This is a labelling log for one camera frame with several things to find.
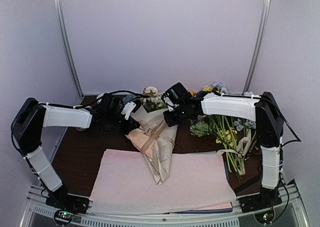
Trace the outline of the white bowl with dark outside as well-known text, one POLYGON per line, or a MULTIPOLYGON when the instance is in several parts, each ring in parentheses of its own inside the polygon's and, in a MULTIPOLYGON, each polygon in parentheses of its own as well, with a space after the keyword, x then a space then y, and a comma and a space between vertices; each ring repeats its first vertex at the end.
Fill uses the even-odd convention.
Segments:
POLYGON ((96 97, 96 102, 97 102, 97 103, 100 103, 100 102, 102 101, 102 99, 103 99, 103 96, 106 95, 106 94, 108 94, 108 93, 107 93, 107 92, 102 92, 102 93, 100 93, 100 94, 96 97))

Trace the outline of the white hydrangea green leaf bunch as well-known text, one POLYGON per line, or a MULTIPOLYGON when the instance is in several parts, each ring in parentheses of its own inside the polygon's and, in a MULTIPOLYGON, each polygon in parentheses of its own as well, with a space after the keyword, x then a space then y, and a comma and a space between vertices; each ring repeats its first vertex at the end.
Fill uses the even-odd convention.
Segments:
POLYGON ((162 109, 167 108, 167 106, 162 101, 162 99, 159 95, 145 98, 143 100, 143 106, 147 112, 153 112, 153 111, 162 110, 162 109))

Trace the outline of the beige ribbon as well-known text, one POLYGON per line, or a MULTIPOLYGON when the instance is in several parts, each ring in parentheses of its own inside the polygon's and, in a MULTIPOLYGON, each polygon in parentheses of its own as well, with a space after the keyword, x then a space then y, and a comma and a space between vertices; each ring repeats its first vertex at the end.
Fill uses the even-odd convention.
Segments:
POLYGON ((154 128, 147 141, 142 145, 140 152, 145 154, 152 143, 157 140, 162 131, 167 127, 167 123, 163 120, 156 128, 154 128))

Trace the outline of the pink flower long stem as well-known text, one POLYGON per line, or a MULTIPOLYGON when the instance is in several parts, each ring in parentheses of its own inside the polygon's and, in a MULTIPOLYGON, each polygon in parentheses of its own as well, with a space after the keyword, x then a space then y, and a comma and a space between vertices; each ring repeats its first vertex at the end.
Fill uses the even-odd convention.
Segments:
POLYGON ((144 88, 144 90, 142 91, 142 94, 150 98, 156 98, 159 96, 160 92, 156 87, 148 86, 144 88))

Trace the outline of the grey-white wrapping paper sheet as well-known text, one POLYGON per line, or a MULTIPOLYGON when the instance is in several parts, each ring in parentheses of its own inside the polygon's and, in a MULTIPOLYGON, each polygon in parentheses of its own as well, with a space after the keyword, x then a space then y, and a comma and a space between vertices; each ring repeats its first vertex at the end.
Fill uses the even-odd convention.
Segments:
MULTIPOLYGON (((135 113, 131 114, 131 116, 139 122, 140 127, 132 130, 126 137, 140 152, 141 147, 151 135, 151 131, 162 121, 165 121, 163 114, 165 111, 165 109, 160 109, 147 112, 146 109, 141 106, 135 113)), ((167 125, 146 153, 142 153, 157 185, 164 184, 170 176, 171 160, 177 131, 177 125, 172 127, 167 125)))

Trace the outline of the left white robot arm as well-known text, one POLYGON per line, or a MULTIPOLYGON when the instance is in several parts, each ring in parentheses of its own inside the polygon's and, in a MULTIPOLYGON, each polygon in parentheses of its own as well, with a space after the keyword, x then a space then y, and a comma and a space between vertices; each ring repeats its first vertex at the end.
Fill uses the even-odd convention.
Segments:
POLYGON ((49 130, 65 131, 69 128, 100 130, 121 128, 125 134, 140 124, 132 115, 141 107, 138 97, 129 101, 115 93, 104 93, 90 103, 64 105, 41 102, 27 98, 10 126, 11 141, 15 149, 27 162, 31 171, 44 187, 54 192, 52 200, 61 209, 72 205, 72 198, 61 188, 64 183, 52 165, 56 153, 49 148, 49 130))

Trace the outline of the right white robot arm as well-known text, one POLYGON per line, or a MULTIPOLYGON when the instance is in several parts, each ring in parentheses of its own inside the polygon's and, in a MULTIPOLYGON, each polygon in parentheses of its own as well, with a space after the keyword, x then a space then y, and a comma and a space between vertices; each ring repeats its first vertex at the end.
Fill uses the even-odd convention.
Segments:
POLYGON ((191 93, 178 82, 161 96, 161 100, 168 107, 164 113, 168 126, 191 121, 192 135, 215 137, 238 177, 245 174, 244 163, 251 148, 261 149, 261 185, 265 190, 257 195, 256 203, 266 208, 276 199, 273 190, 279 184, 283 166, 285 119, 270 92, 233 95, 221 86, 214 86, 191 93))

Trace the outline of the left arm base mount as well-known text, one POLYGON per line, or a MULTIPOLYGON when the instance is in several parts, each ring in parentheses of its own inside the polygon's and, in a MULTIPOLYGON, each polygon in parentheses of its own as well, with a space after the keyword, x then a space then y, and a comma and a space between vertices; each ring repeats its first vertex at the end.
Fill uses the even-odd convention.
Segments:
POLYGON ((45 204, 56 208, 53 220, 60 226, 66 226, 74 221, 78 214, 86 214, 89 207, 89 199, 76 195, 67 195, 65 200, 56 200, 48 196, 45 204))

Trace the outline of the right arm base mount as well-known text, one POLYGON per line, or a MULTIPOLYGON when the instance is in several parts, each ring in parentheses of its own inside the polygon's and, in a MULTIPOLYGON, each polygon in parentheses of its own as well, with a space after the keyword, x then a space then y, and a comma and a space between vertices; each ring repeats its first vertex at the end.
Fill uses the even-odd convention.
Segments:
POLYGON ((282 199, 276 196, 271 199, 269 196, 262 194, 249 195, 241 197, 239 205, 242 213, 254 213, 255 220, 259 224, 271 224, 275 217, 275 206, 282 203, 282 199))

